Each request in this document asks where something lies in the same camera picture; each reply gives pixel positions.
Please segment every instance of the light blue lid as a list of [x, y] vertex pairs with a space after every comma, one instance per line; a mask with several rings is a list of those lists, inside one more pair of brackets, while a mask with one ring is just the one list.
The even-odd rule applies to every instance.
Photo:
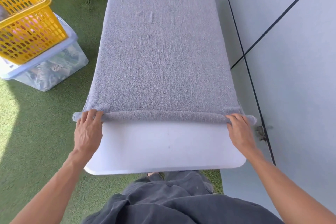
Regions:
[[78, 37], [73, 29], [57, 14], [55, 15], [63, 26], [64, 30], [66, 31], [68, 38], [23, 65], [15, 65], [9, 60], [5, 60], [0, 57], [0, 77], [2, 79], [11, 80], [16, 78], [21, 73], [28, 71], [29, 69], [39, 65], [45, 60], [48, 60], [52, 56], [58, 54], [59, 52], [63, 51], [65, 48], [69, 47], [77, 41]]

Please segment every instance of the label on box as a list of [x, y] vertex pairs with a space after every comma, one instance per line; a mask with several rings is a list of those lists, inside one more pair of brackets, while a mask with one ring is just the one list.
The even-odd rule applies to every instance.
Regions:
[[57, 72], [58, 70], [60, 70], [62, 68], [61, 65], [56, 65], [56, 66], [53, 66], [51, 69], [54, 71], [54, 72]]

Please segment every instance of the forearm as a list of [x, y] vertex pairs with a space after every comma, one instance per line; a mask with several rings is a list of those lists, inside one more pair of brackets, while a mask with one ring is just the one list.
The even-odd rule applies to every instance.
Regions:
[[70, 153], [60, 170], [11, 224], [60, 223], [84, 165], [79, 153]]
[[336, 223], [336, 216], [259, 153], [248, 157], [286, 224]]

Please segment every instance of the green turf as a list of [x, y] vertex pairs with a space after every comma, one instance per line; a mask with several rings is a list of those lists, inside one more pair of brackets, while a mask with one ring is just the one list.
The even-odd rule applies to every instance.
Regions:
[[[78, 34], [89, 64], [40, 92], [17, 81], [0, 80], [0, 223], [9, 223], [61, 167], [73, 148], [74, 111], [89, 92], [107, 0], [53, 0], [52, 9]], [[205, 171], [222, 193], [219, 171]], [[79, 223], [121, 192], [134, 175], [93, 176], [83, 172], [62, 223]]]

